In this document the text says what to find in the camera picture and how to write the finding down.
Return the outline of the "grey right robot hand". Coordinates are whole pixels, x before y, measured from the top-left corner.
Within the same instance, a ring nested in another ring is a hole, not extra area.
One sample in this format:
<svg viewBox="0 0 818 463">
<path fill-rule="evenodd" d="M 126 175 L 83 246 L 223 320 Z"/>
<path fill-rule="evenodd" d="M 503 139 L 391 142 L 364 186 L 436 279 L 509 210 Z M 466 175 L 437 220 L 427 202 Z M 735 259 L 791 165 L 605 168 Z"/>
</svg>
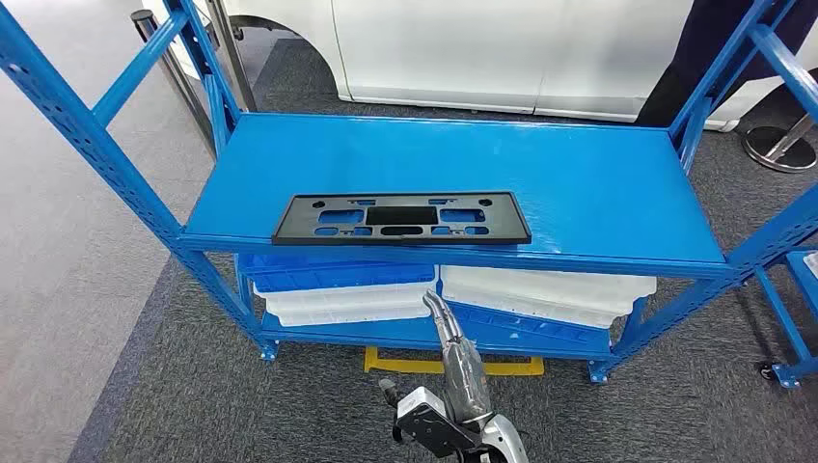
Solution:
<svg viewBox="0 0 818 463">
<path fill-rule="evenodd" d="M 440 339 L 445 391 L 452 419 L 478 432 L 495 414 L 480 355 L 440 295 L 427 290 L 423 303 L 432 313 Z"/>
</svg>

